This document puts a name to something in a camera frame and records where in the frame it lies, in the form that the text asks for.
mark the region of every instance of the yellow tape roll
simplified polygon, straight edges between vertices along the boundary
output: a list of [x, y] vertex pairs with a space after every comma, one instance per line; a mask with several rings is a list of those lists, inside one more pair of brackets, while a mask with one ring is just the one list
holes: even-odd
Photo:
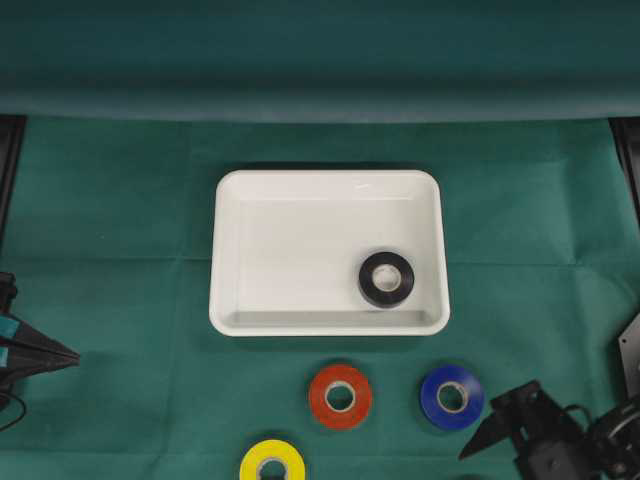
[[282, 440], [264, 440], [251, 447], [240, 464], [240, 480], [260, 480], [260, 469], [271, 460], [284, 465], [287, 480], [304, 480], [302, 456]]

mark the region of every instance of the blue tape roll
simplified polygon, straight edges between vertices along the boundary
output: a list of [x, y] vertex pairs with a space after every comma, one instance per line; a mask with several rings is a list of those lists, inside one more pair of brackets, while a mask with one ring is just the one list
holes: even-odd
[[[463, 405], [453, 411], [444, 408], [438, 393], [445, 385], [461, 389]], [[429, 372], [420, 389], [420, 405], [426, 417], [443, 430], [460, 430], [468, 427], [482, 415], [484, 390], [476, 377], [457, 365], [443, 365]]]

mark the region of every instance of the black metal frame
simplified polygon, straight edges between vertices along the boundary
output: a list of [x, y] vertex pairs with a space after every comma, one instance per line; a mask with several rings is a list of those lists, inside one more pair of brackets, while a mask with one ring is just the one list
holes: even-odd
[[0, 246], [4, 238], [26, 122], [27, 117], [0, 115]]

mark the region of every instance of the green tablecloth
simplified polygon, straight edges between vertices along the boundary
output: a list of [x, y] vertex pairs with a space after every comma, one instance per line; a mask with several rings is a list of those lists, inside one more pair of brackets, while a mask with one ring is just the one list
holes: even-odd
[[296, 122], [640, 114], [637, 1], [3, 3], [3, 113]]
[[[312, 165], [438, 180], [453, 311], [443, 332], [234, 339], [212, 328], [216, 182], [237, 168]], [[605, 121], [33, 118], [6, 235], [15, 313], [82, 354], [80, 368], [19, 385], [30, 413], [0, 435], [13, 480], [230, 479], [266, 436], [294, 443], [315, 479], [512, 479], [508, 443], [456, 460], [472, 429], [429, 425], [422, 376], [458, 362], [489, 397], [538, 378], [559, 402], [602, 413], [622, 398], [614, 339], [640, 300], [638, 226]], [[375, 395], [366, 423], [342, 433], [306, 403], [314, 373], [336, 359], [362, 369]]]

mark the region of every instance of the tape roll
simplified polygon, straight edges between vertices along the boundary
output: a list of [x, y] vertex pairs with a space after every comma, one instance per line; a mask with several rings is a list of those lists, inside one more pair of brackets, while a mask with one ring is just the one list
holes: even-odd
[[[332, 388], [344, 386], [351, 391], [352, 402], [337, 410], [329, 404]], [[369, 415], [373, 393], [367, 377], [346, 364], [334, 364], [320, 370], [309, 387], [309, 406], [316, 419], [332, 430], [349, 430], [358, 426]]]
[[409, 262], [393, 252], [378, 252], [360, 267], [358, 283], [364, 298], [379, 308], [392, 308], [413, 290], [415, 277]]
[[[461, 397], [456, 408], [444, 405], [441, 393], [454, 388]], [[444, 365], [424, 378], [420, 389], [420, 405], [426, 417], [443, 430], [460, 430], [475, 422], [482, 414], [484, 390], [476, 377], [457, 365]]]
[[251, 447], [240, 464], [240, 480], [260, 480], [262, 467], [274, 460], [284, 465], [287, 480], [304, 480], [302, 455], [282, 440], [264, 440]]

